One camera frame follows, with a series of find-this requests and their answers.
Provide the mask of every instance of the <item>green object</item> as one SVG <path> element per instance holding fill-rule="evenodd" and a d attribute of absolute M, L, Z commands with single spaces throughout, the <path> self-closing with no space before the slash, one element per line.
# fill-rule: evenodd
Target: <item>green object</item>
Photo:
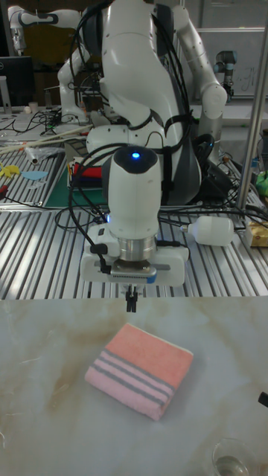
<path fill-rule="evenodd" d="M 46 207 L 68 207 L 69 189 L 67 188 L 67 174 L 68 171 L 65 170 L 52 190 L 52 193 L 45 204 Z M 102 196 L 102 190 L 84 190 L 83 192 L 93 203 L 98 205 L 106 204 L 106 200 Z M 73 197 L 79 205 L 88 205 L 87 201 L 81 196 L 79 191 L 74 191 Z"/>
<path fill-rule="evenodd" d="M 260 195 L 268 196 L 268 170 L 259 173 L 256 181 L 256 188 Z"/>

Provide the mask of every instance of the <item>gray stripe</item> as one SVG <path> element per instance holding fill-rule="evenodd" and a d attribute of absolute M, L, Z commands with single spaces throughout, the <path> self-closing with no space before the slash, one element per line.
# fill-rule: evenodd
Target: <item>gray stripe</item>
<path fill-rule="evenodd" d="M 161 388 L 156 387 L 155 385 L 149 383 L 147 380 L 142 379 L 141 377 L 138 377 L 134 373 L 129 372 L 128 370 L 124 369 L 123 367 L 120 367 L 120 365 L 114 364 L 110 360 L 107 360 L 106 358 L 102 357 L 101 355 L 98 357 L 98 360 L 101 360 L 102 362 L 105 362 L 108 365 L 112 365 L 115 369 L 120 370 L 121 372 L 126 373 L 128 376 L 132 377 L 133 379 L 138 380 L 140 383 L 145 384 L 146 386 L 152 388 L 153 390 L 157 390 L 160 393 L 163 393 L 163 395 L 167 396 L 168 398 L 171 397 L 171 395 L 168 392 L 165 392 L 165 390 L 162 390 Z"/>
<path fill-rule="evenodd" d="M 163 402 L 162 400 L 157 399 L 157 398 L 154 397 L 153 395 L 150 395 L 149 393 L 144 392 L 143 390 L 140 390 L 140 389 L 137 388 L 137 387 L 134 387 L 134 385 L 131 385 L 131 384 L 125 382 L 125 380 L 120 379 L 119 377 L 117 377 L 117 376 L 114 375 L 113 373 L 108 372 L 107 370 L 102 369 L 101 367 L 99 367 L 99 366 L 96 365 L 96 364 L 92 364 L 91 367 L 93 367 L 94 369 L 96 369 L 98 372 L 103 373 L 106 377 L 109 377 L 110 379 L 115 380 L 118 384 L 123 385 L 125 388 L 128 388 L 128 389 L 131 390 L 132 392 L 139 393 L 140 395 L 145 396 L 145 398 L 147 398 L 148 400 L 151 400 L 152 402 L 158 403 L 159 405 L 165 405 L 165 404 L 166 404 L 166 402 Z"/>
<path fill-rule="evenodd" d="M 170 388 L 173 392 L 175 392 L 175 387 L 173 387 L 172 385 L 168 384 L 167 382 L 165 382 L 164 380 L 162 379 L 159 379 L 158 377 L 154 376 L 152 373 L 149 373 L 147 372 L 146 370 L 143 370 L 141 369 L 140 367 L 138 367 L 138 365 L 135 365 L 135 364 L 132 364 L 132 362 L 129 362 L 128 360 L 126 360 L 125 358 L 123 357 L 119 357 L 117 354 L 114 354 L 113 352 L 111 352 L 110 350 L 108 350 L 107 348 L 103 349 L 103 352 L 106 352 L 109 356 L 111 357 L 115 357 L 117 358 L 118 360 L 121 360 L 123 363 L 133 367 L 133 369 L 136 369 L 136 370 L 139 370 L 141 373 L 143 373 L 144 375 L 146 375 L 147 377 L 150 377 L 152 378 L 153 380 L 156 380 L 156 382 L 158 382 L 159 384 L 163 384 L 165 385 L 166 387 Z"/>

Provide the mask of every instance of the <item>metal pole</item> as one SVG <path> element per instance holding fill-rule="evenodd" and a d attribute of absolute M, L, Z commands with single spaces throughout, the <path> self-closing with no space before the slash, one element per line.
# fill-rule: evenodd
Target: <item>metal pole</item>
<path fill-rule="evenodd" d="M 246 157 L 243 163 L 243 170 L 237 197 L 237 206 L 244 209 L 249 193 L 249 185 L 252 175 L 252 159 L 255 157 L 258 136 L 261 128 L 261 121 L 264 113 L 265 97 L 268 89 L 268 17 L 264 31 L 264 39 L 261 47 L 261 58 L 258 67 L 256 91 L 252 107 L 249 125 L 249 135 L 246 142 Z"/>

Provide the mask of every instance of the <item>pink towel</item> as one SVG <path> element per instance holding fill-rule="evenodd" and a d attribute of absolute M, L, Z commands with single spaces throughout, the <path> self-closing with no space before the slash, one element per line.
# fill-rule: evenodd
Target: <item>pink towel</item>
<path fill-rule="evenodd" d="M 125 324 L 89 367 L 99 390 L 158 420 L 193 360 L 189 350 Z"/>

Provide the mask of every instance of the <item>white bottle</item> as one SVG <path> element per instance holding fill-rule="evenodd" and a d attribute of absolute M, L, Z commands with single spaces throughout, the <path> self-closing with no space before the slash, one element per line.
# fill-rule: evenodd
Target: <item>white bottle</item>
<path fill-rule="evenodd" d="M 227 246 L 234 236 L 234 224 L 230 218 L 218 216 L 200 216 L 195 223 L 182 226 L 200 245 Z"/>

